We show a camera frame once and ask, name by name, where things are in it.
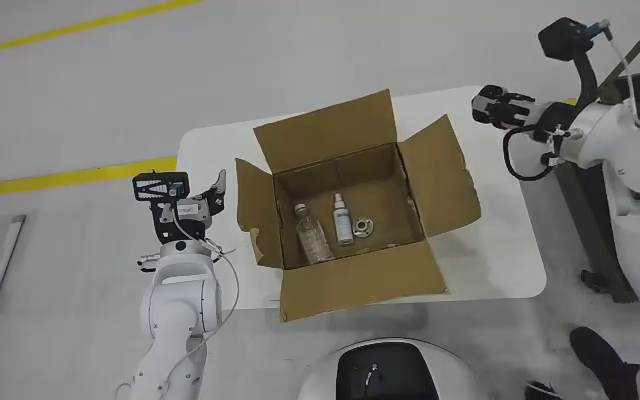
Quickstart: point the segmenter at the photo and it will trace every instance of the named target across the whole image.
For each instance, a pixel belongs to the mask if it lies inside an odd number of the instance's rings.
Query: plastic bottle
[[[349,210],[342,200],[342,195],[333,195],[333,222],[336,226],[336,237],[340,246],[353,244],[353,232],[351,231],[351,217]]]
[[[329,248],[320,222],[313,218],[309,209],[303,203],[296,205],[295,212],[298,217],[298,225],[296,226],[298,238],[300,239],[309,263],[317,264],[319,262],[333,260],[333,253]]]

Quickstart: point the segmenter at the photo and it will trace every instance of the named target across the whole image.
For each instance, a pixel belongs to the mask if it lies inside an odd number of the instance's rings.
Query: cable
[[[502,155],[504,156],[504,163],[507,166],[507,170],[509,171],[511,176],[524,182],[533,182],[533,181],[540,180],[545,176],[549,175],[549,172],[553,170],[553,167],[547,165],[546,168],[537,175],[524,176],[517,173],[516,170],[513,168],[513,165],[511,164],[511,156],[509,153],[509,141],[511,140],[512,137],[514,137],[518,133],[528,132],[534,129],[535,129],[535,125],[526,125],[519,128],[513,128],[509,132],[507,132],[504,135],[504,138],[502,139]]]
[[[548,395],[548,396],[552,396],[552,397],[555,397],[555,398],[558,398],[558,399],[562,399],[562,396],[560,396],[559,394],[557,394],[557,393],[555,393],[555,392],[550,392],[550,391],[548,391],[548,390],[544,390],[544,389],[542,389],[542,388],[539,388],[539,387],[537,387],[537,386],[535,386],[535,385],[532,385],[532,384],[531,384],[531,382],[527,383],[527,387],[530,387],[531,389],[535,389],[535,390],[537,390],[538,392],[540,392],[540,393],[544,393],[544,394],[546,394],[546,395]]]
[[[620,61],[622,62],[622,65],[624,66],[624,73],[626,75],[627,78],[627,85],[629,85],[629,97],[631,98],[631,112],[633,113],[633,117],[635,118],[635,122],[637,126],[640,126],[640,118],[638,117],[638,100],[636,99],[636,91],[635,88],[633,87],[633,79],[631,79],[631,71],[629,70],[629,62],[627,61],[627,58],[622,54],[622,52],[620,51],[620,48],[618,47],[618,45],[616,45],[616,43],[613,40],[613,35],[611,34],[611,30],[609,29],[609,34],[607,35],[607,39],[609,40],[609,44],[611,44],[611,47],[613,48],[613,51],[615,51],[615,53],[618,55],[618,58],[620,58]]]
[[[233,271],[233,275],[236,279],[236,299],[233,302],[233,306],[231,306],[231,310],[229,311],[229,314],[227,314],[227,316],[222,320],[222,322],[220,323],[220,325],[218,325],[216,327],[216,329],[211,332],[211,334],[209,334],[209,336],[207,336],[206,339],[204,339],[202,342],[198,343],[198,345],[196,347],[194,347],[193,349],[191,349],[190,352],[188,352],[184,357],[182,357],[182,359],[180,361],[178,361],[173,368],[171,368],[171,370],[169,371],[169,375],[167,376],[167,385],[169,383],[169,381],[171,380],[171,374],[173,374],[173,371],[178,368],[178,365],[180,365],[184,360],[186,360],[187,358],[189,358],[189,356],[191,356],[191,354],[195,353],[200,347],[202,347],[205,343],[207,343],[207,341],[209,339],[211,339],[213,337],[213,335],[215,335],[216,333],[218,333],[218,331],[220,330],[220,328],[222,328],[224,326],[224,324],[227,323],[227,321],[229,320],[229,318],[231,318],[231,315],[233,315],[233,312],[235,311],[236,307],[238,306],[238,300],[240,299],[240,279],[238,278],[238,272],[236,271],[235,267],[233,266],[233,264],[231,263],[231,261],[229,261],[229,259],[227,258],[227,256],[225,256],[223,253],[217,252],[218,256],[220,256],[223,260],[225,260],[227,262],[227,264],[229,264],[229,267],[231,267],[231,271]]]
[[[173,209],[173,222],[175,223],[176,227],[178,228],[178,230],[180,232],[182,232],[183,235],[185,235],[186,237],[188,237],[191,240],[197,240],[194,239],[191,235],[189,235],[187,232],[184,231],[184,229],[182,229],[182,227],[180,226],[180,223],[178,222],[178,215],[176,213],[176,208],[174,207]],[[204,247],[208,248],[209,250],[211,250],[212,252],[216,253],[218,255],[218,257],[222,258],[223,260],[225,260],[227,262],[227,264],[229,264],[229,267],[231,268],[231,271],[233,272],[233,276],[235,277],[236,280],[236,298],[233,302],[233,306],[231,306],[231,310],[229,311],[229,314],[226,315],[226,317],[222,320],[222,322],[220,322],[220,325],[218,325],[216,327],[216,329],[211,332],[203,341],[201,341],[200,343],[198,343],[198,345],[196,347],[194,347],[193,349],[191,349],[191,351],[189,351],[184,357],[182,357],[172,368],[171,370],[169,370],[169,374],[167,375],[167,379],[166,379],[166,383],[167,383],[167,390],[169,388],[169,381],[171,380],[171,375],[173,374],[173,371],[175,371],[176,368],[178,368],[178,366],[180,364],[182,364],[182,362],[184,360],[186,360],[187,358],[189,358],[191,356],[191,354],[195,353],[200,347],[202,347],[205,343],[207,343],[207,341],[209,339],[211,339],[213,337],[213,335],[215,335],[216,333],[218,333],[218,331],[220,330],[220,328],[222,328],[224,326],[224,324],[227,323],[227,321],[229,320],[229,318],[231,318],[231,315],[233,315],[233,312],[236,310],[236,307],[238,306],[238,301],[240,300],[240,278],[238,278],[238,272],[236,271],[235,267],[233,266],[233,263],[229,260],[229,258],[227,258],[227,256],[225,255],[224,252],[222,252],[222,247],[220,247],[219,245],[217,245],[213,240],[206,238],[207,241],[211,242],[211,244],[209,244],[208,242],[204,241],[204,240],[197,240],[198,242],[200,242]]]
[[[116,388],[115,393],[113,394],[113,397],[115,400],[118,400],[118,392],[120,391],[120,389],[122,389],[123,387],[129,387],[129,389],[131,389],[131,384],[128,382],[122,382],[121,384],[118,385],[118,387]]]

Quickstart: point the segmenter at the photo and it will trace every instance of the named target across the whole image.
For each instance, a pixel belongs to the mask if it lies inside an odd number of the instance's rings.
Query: metal pole
[[[2,244],[2,253],[0,253],[0,282],[4,279],[4,273],[7,271],[7,267],[9,266],[11,254],[13,254],[13,249],[16,246],[20,230],[22,229],[22,225],[26,218],[26,215],[16,215],[11,219],[11,225],[9,226],[7,236],[5,236],[4,243]]]

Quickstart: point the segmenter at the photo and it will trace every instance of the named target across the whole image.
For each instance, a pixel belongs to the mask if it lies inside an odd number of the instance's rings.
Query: box flap
[[[445,291],[427,241],[284,271],[280,319]]]
[[[274,174],[397,138],[388,89],[263,125],[254,132]]]
[[[282,268],[280,219],[276,208],[273,178],[250,163],[236,158],[238,178],[238,225],[251,233],[256,262]]]
[[[480,202],[449,117],[398,144],[427,236],[480,218]]]

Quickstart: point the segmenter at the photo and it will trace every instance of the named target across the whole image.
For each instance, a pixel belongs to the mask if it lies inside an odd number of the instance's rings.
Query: person's leg
[[[639,365],[622,361],[606,340],[587,327],[574,329],[569,341],[580,362],[598,378],[609,400],[638,400]]]

